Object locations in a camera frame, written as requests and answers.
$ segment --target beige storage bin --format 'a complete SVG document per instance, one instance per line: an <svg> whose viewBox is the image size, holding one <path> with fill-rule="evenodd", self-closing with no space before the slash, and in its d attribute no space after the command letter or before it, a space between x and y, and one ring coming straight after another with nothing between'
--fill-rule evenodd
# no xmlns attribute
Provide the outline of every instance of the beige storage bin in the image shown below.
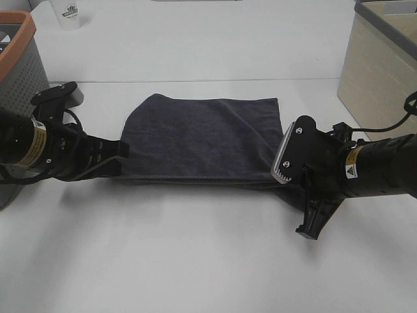
<svg viewBox="0 0 417 313"><path fill-rule="evenodd" d="M417 91L417 1L358 1L338 97L361 127L385 128ZM417 132L417 117L372 140Z"/></svg>

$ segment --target warning label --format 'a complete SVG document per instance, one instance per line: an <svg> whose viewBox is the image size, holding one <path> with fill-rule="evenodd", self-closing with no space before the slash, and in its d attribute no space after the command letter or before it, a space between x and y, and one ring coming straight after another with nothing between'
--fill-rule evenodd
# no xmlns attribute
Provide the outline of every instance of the warning label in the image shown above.
<svg viewBox="0 0 417 313"><path fill-rule="evenodd" d="M363 148L357 147L355 149L352 149L346 158L345 163L345 171L346 171L346 178L347 179L353 179L358 178L358 171L356 170L356 161L358 160L359 151Z"/></svg>
<svg viewBox="0 0 417 313"><path fill-rule="evenodd" d="M16 163L17 166L30 168L44 152L46 145L46 127L43 123L32 120L33 122L33 141L26 155Z"/></svg>

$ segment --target white surface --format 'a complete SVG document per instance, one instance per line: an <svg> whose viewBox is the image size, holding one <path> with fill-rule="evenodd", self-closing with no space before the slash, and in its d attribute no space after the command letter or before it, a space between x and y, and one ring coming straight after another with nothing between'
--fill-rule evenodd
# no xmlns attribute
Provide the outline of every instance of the white surface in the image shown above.
<svg viewBox="0 0 417 313"><path fill-rule="evenodd" d="M117 139L146 97L279 96L301 114L355 123L337 80L83 83L85 130ZM269 192L49 180L0 213L0 312L401 312L417 304L416 200L347 200L318 241Z"/></svg>
<svg viewBox="0 0 417 313"><path fill-rule="evenodd" d="M347 0L78 1L81 28L33 11L50 81L339 78L354 17Z"/></svg>
<svg viewBox="0 0 417 313"><path fill-rule="evenodd" d="M48 0L29 0L29 3L31 4L32 8L36 8L36 6L39 5L39 3L43 1L48 1Z"/></svg>

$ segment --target paper cup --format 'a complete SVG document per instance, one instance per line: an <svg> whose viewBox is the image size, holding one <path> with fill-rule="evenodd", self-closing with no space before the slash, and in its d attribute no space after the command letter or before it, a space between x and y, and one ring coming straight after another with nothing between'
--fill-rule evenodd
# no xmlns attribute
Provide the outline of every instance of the paper cup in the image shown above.
<svg viewBox="0 0 417 313"><path fill-rule="evenodd" d="M76 0L50 0L59 25L65 31L79 28L79 16Z"/></svg>

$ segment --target gray laundry basket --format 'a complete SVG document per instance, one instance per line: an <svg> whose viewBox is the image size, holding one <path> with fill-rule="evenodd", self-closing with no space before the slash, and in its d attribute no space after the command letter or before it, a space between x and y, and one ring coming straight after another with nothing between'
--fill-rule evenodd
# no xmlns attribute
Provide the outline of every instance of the gray laundry basket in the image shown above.
<svg viewBox="0 0 417 313"><path fill-rule="evenodd" d="M33 95L49 88L33 35L31 15L24 11L0 11L0 113L7 110L31 116ZM25 170L15 166L9 172L21 178ZM19 186L0 185L0 209L18 193Z"/></svg>

